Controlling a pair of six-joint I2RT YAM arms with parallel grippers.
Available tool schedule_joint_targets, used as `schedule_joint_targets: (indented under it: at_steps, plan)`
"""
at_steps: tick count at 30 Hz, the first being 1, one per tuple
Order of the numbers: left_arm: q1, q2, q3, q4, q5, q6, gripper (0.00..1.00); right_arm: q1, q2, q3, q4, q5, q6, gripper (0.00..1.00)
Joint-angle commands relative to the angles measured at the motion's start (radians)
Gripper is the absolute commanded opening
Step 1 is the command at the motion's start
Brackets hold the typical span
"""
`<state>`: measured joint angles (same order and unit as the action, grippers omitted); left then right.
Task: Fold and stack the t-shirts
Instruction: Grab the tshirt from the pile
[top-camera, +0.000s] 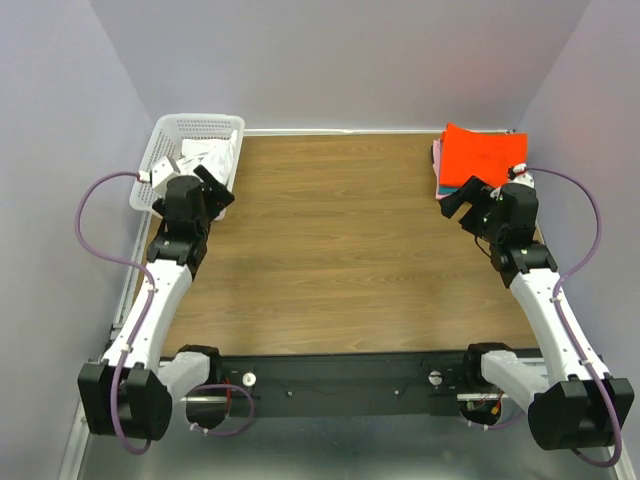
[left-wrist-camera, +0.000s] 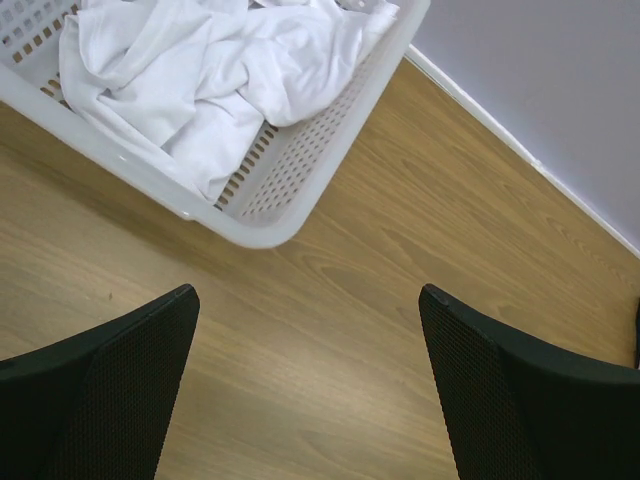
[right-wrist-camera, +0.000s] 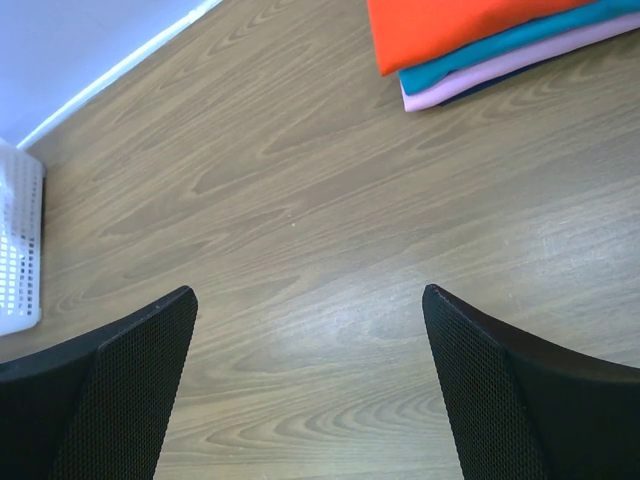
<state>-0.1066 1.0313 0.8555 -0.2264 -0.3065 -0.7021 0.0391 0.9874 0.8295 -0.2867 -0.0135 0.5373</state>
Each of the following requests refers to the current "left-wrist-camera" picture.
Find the white t shirt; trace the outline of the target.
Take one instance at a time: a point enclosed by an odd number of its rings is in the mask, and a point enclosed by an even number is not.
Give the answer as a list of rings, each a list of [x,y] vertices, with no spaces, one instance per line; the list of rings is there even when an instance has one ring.
[[[71,109],[216,200],[264,123],[326,109],[396,20],[387,1],[85,1],[59,40]]]

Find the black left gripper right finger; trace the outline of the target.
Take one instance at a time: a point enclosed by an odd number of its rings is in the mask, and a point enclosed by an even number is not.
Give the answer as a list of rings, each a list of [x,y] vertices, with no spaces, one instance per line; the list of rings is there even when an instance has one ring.
[[[433,284],[419,311],[460,478],[638,478],[638,369],[552,345]]]

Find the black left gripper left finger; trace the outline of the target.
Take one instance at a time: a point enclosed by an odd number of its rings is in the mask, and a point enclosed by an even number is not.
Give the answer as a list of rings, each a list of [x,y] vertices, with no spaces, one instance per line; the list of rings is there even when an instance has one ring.
[[[2,478],[154,478],[199,309],[185,284],[2,361]]]

